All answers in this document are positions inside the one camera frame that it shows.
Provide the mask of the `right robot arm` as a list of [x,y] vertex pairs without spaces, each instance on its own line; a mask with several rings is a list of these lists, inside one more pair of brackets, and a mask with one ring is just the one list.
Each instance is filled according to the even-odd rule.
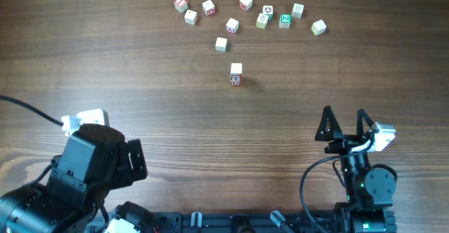
[[315,140],[327,142],[326,154],[336,154],[341,163],[346,202],[335,204],[334,215],[329,225],[322,228],[327,232],[378,232],[397,231],[393,205],[396,191],[397,172],[384,164],[372,165],[368,154],[381,152],[396,137],[391,125],[374,122],[360,109],[357,112],[356,134],[345,135],[330,106],[323,108],[323,114]]

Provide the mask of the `pretzel block red side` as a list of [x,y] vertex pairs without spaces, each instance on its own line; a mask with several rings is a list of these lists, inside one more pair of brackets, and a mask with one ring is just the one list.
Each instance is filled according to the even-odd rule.
[[242,63],[232,63],[230,74],[242,74],[242,67],[243,67]]

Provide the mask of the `red U letter block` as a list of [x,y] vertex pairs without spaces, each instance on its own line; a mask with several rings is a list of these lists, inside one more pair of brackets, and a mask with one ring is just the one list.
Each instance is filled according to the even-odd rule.
[[240,86],[241,82],[240,81],[230,81],[231,86]]

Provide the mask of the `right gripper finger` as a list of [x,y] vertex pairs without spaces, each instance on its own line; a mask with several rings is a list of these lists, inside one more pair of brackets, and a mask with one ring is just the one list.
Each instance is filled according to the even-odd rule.
[[366,122],[368,128],[374,124],[373,120],[368,116],[364,109],[359,109],[357,112],[356,134],[357,136],[363,136],[365,134],[363,129],[363,122]]
[[330,105],[323,108],[321,122],[315,135],[315,141],[330,142],[342,139],[342,129],[337,122]]

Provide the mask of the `red A letter block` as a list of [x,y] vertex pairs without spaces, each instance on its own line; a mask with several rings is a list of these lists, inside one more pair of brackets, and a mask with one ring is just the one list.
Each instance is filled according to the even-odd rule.
[[230,18],[226,24],[226,30],[229,33],[235,34],[238,28],[239,28],[239,21]]

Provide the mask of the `yellow-sided ladybug block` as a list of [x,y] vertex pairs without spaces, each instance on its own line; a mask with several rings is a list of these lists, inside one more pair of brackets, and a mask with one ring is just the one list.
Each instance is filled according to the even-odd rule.
[[269,21],[269,16],[265,15],[263,13],[260,13],[256,20],[256,26],[259,28],[265,29],[268,21]]

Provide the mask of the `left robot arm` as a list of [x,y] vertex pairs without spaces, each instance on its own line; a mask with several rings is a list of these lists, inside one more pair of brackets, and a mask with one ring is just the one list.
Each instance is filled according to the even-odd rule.
[[147,167],[140,140],[84,124],[41,176],[45,185],[36,179],[1,197],[2,232],[82,232],[106,212],[109,192],[144,180]]

